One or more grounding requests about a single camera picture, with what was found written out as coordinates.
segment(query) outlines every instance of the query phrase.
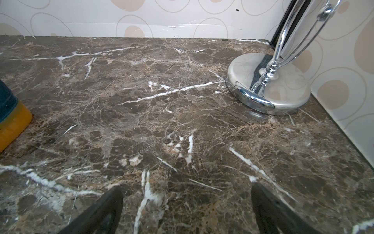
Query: beige oval pattern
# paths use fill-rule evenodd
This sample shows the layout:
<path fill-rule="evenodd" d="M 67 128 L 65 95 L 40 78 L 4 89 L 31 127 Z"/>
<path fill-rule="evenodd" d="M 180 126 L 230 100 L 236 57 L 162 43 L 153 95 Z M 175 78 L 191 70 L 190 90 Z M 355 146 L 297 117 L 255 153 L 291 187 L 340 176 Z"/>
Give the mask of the beige oval pattern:
<path fill-rule="evenodd" d="M 278 1 L 279 0 L 244 0 L 246 4 L 243 4 L 243 0 L 241 0 L 241 3 L 245 13 L 251 16 L 258 16 L 269 11 Z"/>
<path fill-rule="evenodd" d="M 279 24 L 275 25 L 272 29 L 270 29 L 270 31 L 265 36 L 266 40 L 271 41 L 271 39 L 273 38 L 273 36 L 275 34 L 275 31 L 277 30 L 278 26 L 279 26 Z"/>
<path fill-rule="evenodd" d="M 273 99 L 273 100 L 277 100 L 279 101 L 281 99 L 281 94 L 278 92 L 278 90 L 274 90 L 273 92 L 271 92 L 269 94 L 269 98 Z"/>
<path fill-rule="evenodd" d="M 339 6 L 337 12 L 338 12 L 339 14 L 343 14 L 344 12 L 346 12 L 346 11 L 348 10 L 349 5 L 350 5 L 350 4 L 349 4 L 348 1 L 343 2 L 343 3 Z"/>
<path fill-rule="evenodd" d="M 355 0 L 343 14 L 335 14 L 318 37 L 327 41 L 345 37 L 366 22 L 373 12 L 373 0 Z"/>
<path fill-rule="evenodd" d="M 370 74 L 374 74 L 374 18 L 362 29 L 355 43 L 354 57 L 357 65 Z"/>
<path fill-rule="evenodd" d="M 226 24 L 215 17 L 201 21 L 195 29 L 192 38 L 228 38 L 229 32 Z"/>
<path fill-rule="evenodd" d="M 13 35 L 22 35 L 22 34 L 17 29 L 15 29 L 13 26 L 9 24 L 0 23 L 0 35 L 13 36 Z"/>
<path fill-rule="evenodd" d="M 292 62 L 292 64 L 300 69 L 300 71 L 302 71 L 303 73 L 306 73 L 312 65 L 312 61 L 312 52 L 310 52 L 309 50 L 305 50 Z"/>
<path fill-rule="evenodd" d="M 19 1 L 20 3 L 22 3 L 25 6 L 28 6 L 28 7 L 34 8 L 34 9 L 38 9 L 38 10 L 47 8 L 50 4 L 50 0 L 39 0 L 39 1 L 17 0 L 17 1 Z"/>
<path fill-rule="evenodd" d="M 166 12 L 177 13 L 186 8 L 190 3 L 190 0 L 154 0 L 157 5 Z"/>
<path fill-rule="evenodd" d="M 284 0 L 283 0 L 283 1 L 282 1 L 282 9 L 283 9 L 283 12 L 286 12 L 287 7 L 288 7 L 288 5 L 285 6 L 285 4 L 284 4 Z"/>
<path fill-rule="evenodd" d="M 0 22 L 2 22 L 3 24 L 8 24 L 12 26 L 13 28 L 15 28 L 17 32 L 19 32 L 19 35 L 24 35 L 24 36 L 32 35 L 31 32 L 25 26 L 23 26 L 20 22 L 10 17 L 9 15 L 0 13 Z"/>
<path fill-rule="evenodd" d="M 280 55 L 282 58 L 286 58 L 291 52 L 292 52 L 292 47 L 294 46 L 295 43 L 295 34 L 291 35 L 288 38 L 288 41 L 286 42 L 286 45 L 282 48 Z"/>
<path fill-rule="evenodd" d="M 136 15 L 125 15 L 116 26 L 116 37 L 153 37 L 148 23 Z"/>
<path fill-rule="evenodd" d="M 342 106 L 336 109 L 328 109 L 338 105 L 331 104 L 330 102 L 332 101 L 328 100 L 327 96 L 322 96 L 323 99 L 318 96 L 318 92 L 323 92 L 323 90 L 320 91 L 321 86 L 331 80 L 340 80 L 349 87 L 350 95 L 348 96 L 348 99 Z M 346 90 L 346 88 L 342 86 L 343 85 L 340 85 L 340 89 Z M 357 71 L 348 67 L 334 67 L 322 72 L 311 82 L 311 87 L 312 92 L 315 94 L 318 101 L 328 110 L 329 114 L 335 121 L 348 119 L 349 117 L 355 115 L 366 102 L 368 92 L 368 85 L 364 77 Z M 336 95 L 343 95 L 337 94 L 337 91 L 334 91 L 334 89 L 337 88 L 332 87 L 331 93 L 334 92 Z"/>
<path fill-rule="evenodd" d="M 201 8 L 212 15 L 220 14 L 226 11 L 231 5 L 234 3 L 235 0 L 198 0 Z"/>
<path fill-rule="evenodd" d="M 329 80 L 319 87 L 317 98 L 323 101 L 326 109 L 338 109 L 347 102 L 349 87 L 341 80 Z"/>
<path fill-rule="evenodd" d="M 125 37 L 144 37 L 144 32 L 134 25 L 130 25 L 125 30 Z"/>
<path fill-rule="evenodd" d="M 59 18 L 44 12 L 35 13 L 30 19 L 33 35 L 49 36 L 58 33 L 60 36 L 74 36 L 71 30 Z"/>
<path fill-rule="evenodd" d="M 143 6 L 145 0 L 110 0 L 118 8 L 125 11 L 136 11 Z"/>
<path fill-rule="evenodd" d="M 310 15 L 311 17 L 317 17 L 317 14 L 319 10 L 322 8 L 322 6 L 326 3 L 326 0 L 316 0 L 312 1 L 307 10 L 306 15 L 304 16 L 304 20 Z"/>
<path fill-rule="evenodd" d="M 374 113 L 368 113 L 351 120 L 343 129 L 349 138 L 355 140 L 355 146 L 374 165 L 373 143 L 374 143 Z"/>
<path fill-rule="evenodd" d="M 301 95 L 301 97 L 298 99 L 299 101 L 301 100 L 305 100 L 305 99 L 309 99 L 310 97 L 310 89 L 305 89 L 305 92 L 303 95 Z"/>

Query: patterned wallpaper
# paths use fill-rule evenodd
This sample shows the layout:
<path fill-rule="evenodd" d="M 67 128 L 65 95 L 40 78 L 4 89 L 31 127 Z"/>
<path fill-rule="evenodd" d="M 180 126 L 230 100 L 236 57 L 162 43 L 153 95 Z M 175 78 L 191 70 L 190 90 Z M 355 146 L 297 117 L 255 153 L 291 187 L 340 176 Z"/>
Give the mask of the patterned wallpaper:
<path fill-rule="evenodd" d="M 309 6 L 283 57 L 306 35 L 324 2 L 314 0 Z M 373 11 L 373 0 L 343 0 L 293 64 L 304 72 L 313 95 L 374 166 Z"/>
<path fill-rule="evenodd" d="M 0 0 L 0 34 L 271 40 L 291 0 Z"/>

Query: brown marble surface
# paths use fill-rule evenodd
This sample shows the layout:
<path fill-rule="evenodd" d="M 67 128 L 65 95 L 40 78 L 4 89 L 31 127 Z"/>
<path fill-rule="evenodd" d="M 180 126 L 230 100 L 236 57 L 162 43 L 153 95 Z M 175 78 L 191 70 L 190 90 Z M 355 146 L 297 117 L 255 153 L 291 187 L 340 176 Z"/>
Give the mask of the brown marble surface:
<path fill-rule="evenodd" d="M 278 117 L 228 92 L 229 63 L 253 52 L 273 50 L 1 36 L 0 79 L 34 118 L 0 154 L 0 232 L 55 233 L 114 185 L 117 233 L 259 233 L 255 180 L 323 233 L 374 218 L 373 171 L 314 98 Z"/>

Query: white marble vein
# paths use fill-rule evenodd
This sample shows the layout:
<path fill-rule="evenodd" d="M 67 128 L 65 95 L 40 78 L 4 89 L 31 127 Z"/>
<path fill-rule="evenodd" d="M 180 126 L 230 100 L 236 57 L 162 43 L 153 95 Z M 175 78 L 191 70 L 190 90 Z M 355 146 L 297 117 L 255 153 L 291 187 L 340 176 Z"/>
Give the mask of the white marble vein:
<path fill-rule="evenodd" d="M 188 153 L 191 154 L 193 149 L 193 134 L 188 137 L 188 142 L 190 144 L 188 147 Z"/>
<path fill-rule="evenodd" d="M 245 158 L 243 155 L 236 152 L 232 147 L 230 147 L 230 151 L 233 152 L 238 158 L 240 158 L 243 162 L 245 162 L 247 165 L 249 165 L 253 170 L 260 173 L 267 181 L 272 183 L 279 191 L 289 196 L 294 201 L 297 201 L 291 194 L 289 194 L 287 191 L 285 191 L 283 188 L 281 188 L 277 183 L 275 183 L 263 170 L 260 170 L 258 166 L 254 165 L 250 159 Z"/>
<path fill-rule="evenodd" d="M 307 112 L 305 112 L 303 109 L 299 108 L 299 110 L 301 110 L 302 112 L 304 112 L 307 116 L 311 117 L 315 121 L 319 122 L 318 119 L 314 118 L 313 116 L 311 116 L 310 114 L 308 114 Z"/>
<path fill-rule="evenodd" d="M 197 54 L 197 53 L 200 53 L 200 52 L 202 52 L 202 51 L 204 51 L 205 49 L 201 49 L 201 50 L 199 50 L 199 51 L 197 51 L 197 50 L 194 50 L 193 52 L 195 53 L 195 54 Z"/>
<path fill-rule="evenodd" d="M 289 133 L 291 133 L 291 132 L 295 132 L 295 130 L 290 129 L 290 128 L 287 128 L 287 127 L 284 127 L 283 129 L 286 130 L 286 131 L 289 132 Z"/>
<path fill-rule="evenodd" d="M 164 89 L 166 89 L 166 90 L 170 89 L 170 87 L 167 86 L 167 85 L 160 85 L 160 87 L 161 87 L 160 89 L 162 89 L 162 88 L 164 88 Z"/>
<path fill-rule="evenodd" d="M 75 194 L 75 198 L 74 198 L 74 201 L 73 201 L 73 205 L 71 206 L 71 210 L 74 209 L 74 206 L 75 206 L 75 202 L 77 201 L 77 196 L 78 194 Z M 70 224 L 70 220 L 71 220 L 71 215 L 73 214 L 73 212 L 70 213 L 70 216 L 69 216 L 69 221 L 68 221 L 68 225 Z"/>
<path fill-rule="evenodd" d="M 250 176 L 250 175 L 248 175 L 248 174 L 246 174 L 246 173 L 244 173 L 244 172 L 242 172 L 242 171 L 239 171 L 239 170 L 236 169 L 235 167 L 231 167 L 231 166 L 227 166 L 227 165 L 223 165 L 223 166 L 224 166 L 224 167 L 231 168 L 231 169 L 233 169 L 233 170 L 236 170 L 236 171 L 239 172 L 239 173 L 242 173 L 243 175 L 248 176 L 249 180 L 250 180 L 252 183 L 257 182 L 257 180 L 258 180 L 258 177 L 256 177 L 256 176 Z"/>
<path fill-rule="evenodd" d="M 12 165 L 4 166 L 0 164 L 0 173 L 4 171 L 14 171 L 15 173 L 19 175 L 23 175 L 23 176 L 30 178 L 31 180 L 35 181 L 36 183 L 40 185 L 46 186 L 48 188 L 53 188 L 59 192 L 65 192 L 65 193 L 77 194 L 77 195 L 87 195 L 87 194 L 102 195 L 102 193 L 95 192 L 95 191 L 88 191 L 88 190 L 76 191 L 71 188 L 65 188 L 64 186 L 56 183 L 53 180 L 50 181 L 50 180 L 40 177 L 38 174 L 34 172 L 33 169 L 22 170 L 16 166 L 12 166 Z"/>
<path fill-rule="evenodd" d="M 97 57 L 92 58 L 91 61 L 89 61 L 89 63 L 85 65 L 85 67 L 88 67 L 88 70 L 87 70 L 87 74 L 86 74 L 84 80 L 85 80 L 85 79 L 88 77 L 88 75 L 90 74 L 90 72 L 91 72 L 91 64 L 94 63 L 94 62 L 96 61 L 96 59 L 97 59 Z"/>
<path fill-rule="evenodd" d="M 174 146 L 173 150 L 174 150 L 175 152 L 179 153 L 180 150 L 179 150 L 178 148 L 181 148 L 181 144 L 180 144 L 180 143 L 176 144 L 176 145 Z"/>
<path fill-rule="evenodd" d="M 218 83 L 222 83 L 222 82 L 224 82 L 224 80 L 220 80 L 220 81 L 216 81 L 216 82 L 208 82 L 208 83 L 200 84 L 200 85 L 187 86 L 187 87 L 180 88 L 180 89 L 173 89 L 171 91 L 163 92 L 163 93 L 159 93 L 159 94 L 155 94 L 155 95 L 150 96 L 150 97 L 144 97 L 144 98 L 140 98 L 138 100 L 132 100 L 132 101 L 125 101 L 125 102 L 122 102 L 120 104 L 116 104 L 116 106 L 123 105 L 123 104 L 126 104 L 126 103 L 135 103 L 135 102 L 140 102 L 140 101 L 144 101 L 144 100 L 154 99 L 156 97 L 173 94 L 175 92 L 186 91 L 186 90 L 189 90 L 189 89 L 192 89 L 192 88 L 199 88 L 199 87 L 204 87 L 204 86 L 208 86 L 208 85 L 218 84 Z"/>
<path fill-rule="evenodd" d="M 293 126 L 296 126 L 295 123 L 294 123 L 294 120 L 293 120 L 292 117 L 291 117 L 291 115 L 289 114 L 288 116 L 289 116 L 289 119 L 291 120 L 292 125 L 293 125 Z"/>
<path fill-rule="evenodd" d="M 147 171 L 147 178 L 145 178 L 145 174 L 146 174 L 146 172 L 144 170 L 142 175 L 141 175 L 141 177 L 142 177 L 141 184 L 142 184 L 142 188 L 144 189 L 144 191 L 143 191 L 144 198 L 140 203 L 140 206 L 139 206 L 138 212 L 137 212 L 137 216 L 135 217 L 134 234 L 138 234 L 138 232 L 139 232 L 140 218 L 142 216 L 142 212 L 143 212 L 147 202 L 148 201 L 153 201 L 159 207 L 162 205 L 162 202 L 163 202 L 163 196 L 162 195 L 154 194 L 151 191 L 151 185 L 149 184 L 149 177 L 150 177 L 149 171 Z"/>
<path fill-rule="evenodd" d="M 364 231 L 369 227 L 374 227 L 374 219 L 366 220 L 353 226 L 352 234 L 358 234 L 360 230 Z"/>
<path fill-rule="evenodd" d="M 266 45 L 269 45 L 269 43 L 267 42 L 262 42 L 262 41 L 259 41 L 257 39 L 236 39 L 237 41 L 239 42 L 259 42 L 261 44 L 266 44 Z"/>
<path fill-rule="evenodd" d="M 165 160 L 157 157 L 158 160 L 160 160 L 163 164 L 165 164 L 166 166 L 170 167 L 171 169 L 173 169 L 175 172 L 178 172 L 173 166 L 171 166 L 170 164 L 168 164 Z"/>
<path fill-rule="evenodd" d="M 64 134 L 63 135 L 65 135 L 65 133 L 67 133 L 68 131 L 70 131 L 72 128 L 74 128 L 75 126 L 77 126 L 78 124 L 76 124 L 76 125 L 73 125 L 73 126 L 70 126 L 67 130 L 66 130 L 66 132 L 64 132 Z"/>
<path fill-rule="evenodd" d="M 184 53 L 182 50 L 180 50 L 180 49 L 177 49 L 177 48 L 174 48 L 178 53 Z"/>
<path fill-rule="evenodd" d="M 76 175 L 76 174 L 88 174 L 88 173 L 93 173 L 93 172 L 100 172 L 100 170 L 74 171 L 72 173 L 64 174 L 64 175 L 62 175 L 62 176 L 60 176 L 60 177 L 58 177 L 58 178 L 56 178 L 54 180 L 59 180 L 59 179 L 64 178 L 64 177 L 66 177 L 67 180 L 71 180 L 71 177 L 73 175 Z"/>
<path fill-rule="evenodd" d="M 212 70 L 210 70 L 210 69 L 208 69 L 208 71 L 210 71 L 211 73 L 213 73 L 216 77 L 218 77 L 218 78 L 221 78 L 222 79 L 222 77 L 220 77 L 216 72 L 214 72 L 214 71 L 212 71 Z"/>
<path fill-rule="evenodd" d="M 193 180 L 193 179 L 189 179 L 189 180 L 192 181 L 192 182 L 194 182 L 194 183 L 197 183 L 197 184 L 200 184 L 200 185 L 202 185 L 202 186 L 205 186 L 205 187 L 207 187 L 207 188 L 211 188 L 211 189 L 215 189 L 215 190 L 218 190 L 218 191 L 223 192 L 223 191 L 220 190 L 219 188 L 215 188 L 215 187 L 212 187 L 212 186 L 209 186 L 209 185 L 206 185 L 206 184 L 200 183 L 200 182 L 198 182 L 198 181 L 196 181 L 196 180 Z"/>
<path fill-rule="evenodd" d="M 47 152 L 50 152 L 50 153 L 53 153 L 53 154 L 56 154 L 56 155 L 59 155 L 57 152 L 55 152 L 53 150 L 50 150 L 50 149 L 43 149 L 43 148 L 40 148 L 40 147 L 37 147 L 37 148 L 41 149 L 41 150 L 44 150 L 44 151 L 47 151 Z M 59 160 L 59 158 L 46 159 L 46 160 L 42 160 L 42 161 L 30 164 L 30 165 L 28 164 L 28 162 L 25 162 L 23 165 L 19 166 L 19 168 L 24 168 L 24 167 L 40 167 L 40 166 L 47 165 L 48 163 L 51 163 L 51 162 L 54 162 L 54 161 L 57 161 L 57 160 Z"/>
<path fill-rule="evenodd" d="M 101 56 L 105 56 L 108 53 L 111 53 L 111 52 L 114 52 L 114 51 L 123 51 L 123 50 L 126 50 L 126 49 L 133 49 L 133 48 L 139 48 L 139 47 L 144 47 L 144 46 L 133 46 L 133 47 L 120 48 L 120 49 L 110 49 L 110 50 L 107 50 L 107 51 L 101 51 L 101 52 L 97 52 L 97 53 L 83 53 L 83 54 L 78 54 L 76 51 L 74 51 L 72 53 L 72 55 L 68 55 L 68 56 L 44 57 L 44 58 L 15 58 L 15 59 L 11 59 L 11 60 L 48 60 L 48 59 L 58 60 L 59 64 L 61 65 L 61 69 L 64 69 L 64 65 L 63 65 L 62 61 L 65 60 L 65 59 L 67 59 L 67 58 L 72 58 L 74 56 L 87 56 L 87 55 L 101 55 Z"/>
<path fill-rule="evenodd" d="M 148 81 L 148 87 L 151 88 L 151 91 L 153 91 L 152 85 L 153 85 L 153 82 L 152 81 Z"/>

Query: wallpaper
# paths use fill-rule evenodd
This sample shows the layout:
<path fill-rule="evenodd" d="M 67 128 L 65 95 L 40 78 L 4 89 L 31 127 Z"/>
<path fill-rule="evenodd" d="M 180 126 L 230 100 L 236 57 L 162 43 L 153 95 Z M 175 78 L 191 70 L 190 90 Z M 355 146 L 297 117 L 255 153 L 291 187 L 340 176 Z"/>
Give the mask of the wallpaper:
<path fill-rule="evenodd" d="M 0 0 L 0 34 L 271 40 L 291 0 Z"/>
<path fill-rule="evenodd" d="M 324 2 L 315 0 L 309 6 L 283 57 L 306 35 Z M 374 166 L 373 11 L 373 0 L 343 0 L 293 64 L 308 78 L 313 95 Z"/>

